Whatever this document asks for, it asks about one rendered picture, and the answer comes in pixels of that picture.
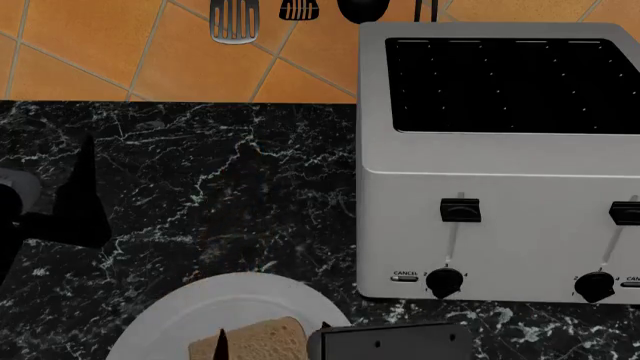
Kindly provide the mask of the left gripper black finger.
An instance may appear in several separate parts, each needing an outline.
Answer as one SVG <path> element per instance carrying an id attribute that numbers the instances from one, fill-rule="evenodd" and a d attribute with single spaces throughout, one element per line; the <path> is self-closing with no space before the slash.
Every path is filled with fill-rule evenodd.
<path id="1" fill-rule="evenodd" d="M 102 248 L 112 230 L 97 194 L 95 143 L 91 135 L 83 140 L 73 170 L 55 193 L 54 239 L 67 245 Z"/>

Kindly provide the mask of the white round plate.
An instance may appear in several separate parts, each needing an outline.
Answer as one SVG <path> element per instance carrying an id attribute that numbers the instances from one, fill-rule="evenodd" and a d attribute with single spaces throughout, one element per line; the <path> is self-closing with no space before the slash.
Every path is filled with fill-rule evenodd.
<path id="1" fill-rule="evenodd" d="M 106 360 L 188 360 L 188 345 L 263 320 L 293 317 L 306 334 L 322 323 L 350 326 L 329 299 L 299 281 L 235 272 L 174 290 L 142 312 L 120 335 Z"/>

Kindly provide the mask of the slice of bread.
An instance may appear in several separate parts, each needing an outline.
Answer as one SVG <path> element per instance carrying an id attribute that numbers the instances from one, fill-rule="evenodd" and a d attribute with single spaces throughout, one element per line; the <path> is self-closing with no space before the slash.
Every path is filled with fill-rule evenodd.
<path id="1" fill-rule="evenodd" d="M 308 338 L 293 317 L 280 317 L 224 329 L 229 343 L 229 360 L 309 360 Z M 213 360 L 219 331 L 188 345 L 189 360 Z"/>

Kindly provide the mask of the black toaster dial knob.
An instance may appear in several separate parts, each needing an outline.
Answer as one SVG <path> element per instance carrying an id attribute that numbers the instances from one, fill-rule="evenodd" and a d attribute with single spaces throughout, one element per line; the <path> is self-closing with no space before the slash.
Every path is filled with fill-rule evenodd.
<path id="1" fill-rule="evenodd" d="M 436 299 L 445 299 L 461 289 L 464 276 L 451 268 L 441 268 L 430 272 L 426 277 L 426 286 Z"/>
<path id="2" fill-rule="evenodd" d="M 591 272 L 575 281 L 574 290 L 586 302 L 596 303 L 615 294 L 614 282 L 607 272 Z"/>

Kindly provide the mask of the black toaster lever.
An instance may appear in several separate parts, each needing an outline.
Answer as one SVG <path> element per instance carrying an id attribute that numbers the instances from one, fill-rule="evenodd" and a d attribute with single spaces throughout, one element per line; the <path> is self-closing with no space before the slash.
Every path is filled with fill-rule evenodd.
<path id="1" fill-rule="evenodd" d="M 440 215 L 448 223 L 480 223 L 480 201 L 470 198 L 444 198 L 440 202 Z"/>
<path id="2" fill-rule="evenodd" d="M 617 226 L 640 226 L 640 202 L 615 201 L 609 215 Z"/>

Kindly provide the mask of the silver four-slot toaster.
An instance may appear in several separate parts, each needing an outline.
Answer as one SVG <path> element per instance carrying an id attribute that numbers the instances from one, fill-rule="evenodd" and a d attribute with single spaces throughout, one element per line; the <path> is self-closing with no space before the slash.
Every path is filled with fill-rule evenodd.
<path id="1" fill-rule="evenodd" d="M 364 23 L 356 124 L 357 287 L 436 299 L 430 272 L 464 276 L 445 299 L 640 305 L 640 43 L 612 23 Z M 444 198 L 480 223 L 443 222 Z M 417 276 L 413 283 L 394 275 Z"/>

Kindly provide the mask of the silver slotted spatula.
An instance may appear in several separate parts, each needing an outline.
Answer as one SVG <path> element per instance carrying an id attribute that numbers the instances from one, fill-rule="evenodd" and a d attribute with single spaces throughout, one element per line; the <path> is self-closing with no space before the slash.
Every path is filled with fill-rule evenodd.
<path id="1" fill-rule="evenodd" d="M 220 44 L 249 44 L 258 38 L 259 0 L 210 0 L 209 28 Z"/>

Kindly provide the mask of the small black slotted spatula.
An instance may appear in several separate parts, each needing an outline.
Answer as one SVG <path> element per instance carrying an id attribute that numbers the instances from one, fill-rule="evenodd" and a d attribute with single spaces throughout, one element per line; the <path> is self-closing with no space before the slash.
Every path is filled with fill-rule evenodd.
<path id="1" fill-rule="evenodd" d="M 279 18 L 288 21 L 316 20 L 320 9 L 317 0 L 282 0 Z"/>

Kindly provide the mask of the black ladle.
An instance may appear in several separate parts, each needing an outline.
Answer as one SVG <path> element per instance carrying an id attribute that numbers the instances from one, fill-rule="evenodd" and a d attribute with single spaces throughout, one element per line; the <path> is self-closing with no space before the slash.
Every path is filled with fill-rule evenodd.
<path id="1" fill-rule="evenodd" d="M 387 11 L 389 3 L 390 0 L 337 0 L 343 17 L 355 24 L 379 20 Z"/>

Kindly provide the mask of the black utensil with two prongs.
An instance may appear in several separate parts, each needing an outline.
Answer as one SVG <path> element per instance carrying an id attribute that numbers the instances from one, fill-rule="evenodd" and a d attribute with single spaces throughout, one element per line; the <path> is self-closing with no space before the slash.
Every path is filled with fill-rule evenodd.
<path id="1" fill-rule="evenodd" d="M 423 5 L 424 0 L 415 0 L 414 7 L 414 22 L 420 22 L 422 19 L 422 10 L 425 8 Z M 431 23 L 436 23 L 438 21 L 438 13 L 439 13 L 439 0 L 429 0 L 429 5 L 427 7 L 430 9 L 429 20 Z"/>

